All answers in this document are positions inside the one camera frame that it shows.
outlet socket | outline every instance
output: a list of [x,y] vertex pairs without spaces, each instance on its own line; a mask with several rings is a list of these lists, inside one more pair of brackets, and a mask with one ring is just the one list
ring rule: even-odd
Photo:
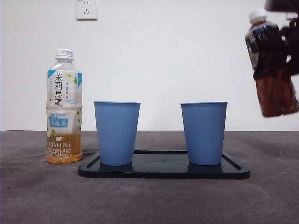
[[77,20],[97,20],[97,0],[76,0]]

tray rim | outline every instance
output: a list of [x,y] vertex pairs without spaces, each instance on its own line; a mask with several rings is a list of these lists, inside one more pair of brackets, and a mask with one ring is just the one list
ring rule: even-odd
[[[134,150],[134,154],[188,154],[186,150]],[[251,175],[250,168],[236,160],[233,156],[226,152],[222,152],[222,158],[230,163],[233,167],[238,166],[236,172],[226,172],[226,173],[130,173],[122,171],[113,172],[97,172],[89,170],[88,166],[92,163],[96,163],[95,159],[99,157],[99,153],[87,158],[78,168],[78,174],[81,177],[89,178],[154,178],[154,179],[232,179],[232,180],[242,180],[247,179]]]

amber liquid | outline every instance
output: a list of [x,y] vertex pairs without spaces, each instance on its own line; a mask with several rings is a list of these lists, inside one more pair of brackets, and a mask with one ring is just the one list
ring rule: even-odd
[[47,137],[46,160],[52,164],[68,164],[82,159],[81,135],[57,134]]
[[268,74],[257,79],[256,90],[265,117],[299,111],[291,76],[288,75],[286,69],[280,69],[276,74]]

blue plastic cup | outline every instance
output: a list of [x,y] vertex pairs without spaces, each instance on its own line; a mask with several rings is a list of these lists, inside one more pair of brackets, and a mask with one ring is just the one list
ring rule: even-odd
[[181,104],[191,163],[216,165],[221,162],[227,104],[227,102]]
[[122,166],[132,162],[140,103],[95,101],[100,162]]

white bottle cap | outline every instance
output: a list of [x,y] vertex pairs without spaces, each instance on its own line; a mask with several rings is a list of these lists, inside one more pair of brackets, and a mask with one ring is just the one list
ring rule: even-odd
[[251,24],[267,19],[266,11],[263,8],[257,8],[249,14]]
[[68,58],[73,60],[73,52],[68,49],[57,49],[56,58]]

